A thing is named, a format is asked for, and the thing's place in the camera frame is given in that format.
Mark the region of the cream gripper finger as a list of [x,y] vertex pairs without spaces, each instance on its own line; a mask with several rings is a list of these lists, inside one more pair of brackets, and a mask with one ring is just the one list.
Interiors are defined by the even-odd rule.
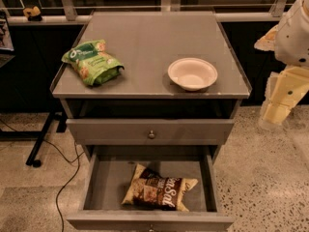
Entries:
[[260,110],[259,122],[265,127],[281,126],[290,112],[291,109],[288,106],[264,102]]
[[277,30],[278,26],[277,25],[273,26],[260,39],[258,39],[254,43],[254,47],[262,51],[273,51]]

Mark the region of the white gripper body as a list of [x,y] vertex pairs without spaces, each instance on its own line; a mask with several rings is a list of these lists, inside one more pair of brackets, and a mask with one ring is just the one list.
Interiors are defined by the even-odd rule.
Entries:
[[287,66],[278,77],[270,102],[294,108],[309,91],[309,69]]

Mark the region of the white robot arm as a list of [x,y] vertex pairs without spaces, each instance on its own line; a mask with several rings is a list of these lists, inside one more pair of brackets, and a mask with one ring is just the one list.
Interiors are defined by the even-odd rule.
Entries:
[[254,47],[273,51],[286,65],[267,79],[259,125],[266,130],[281,126],[309,92],[309,0],[295,0],[279,23],[258,39]]

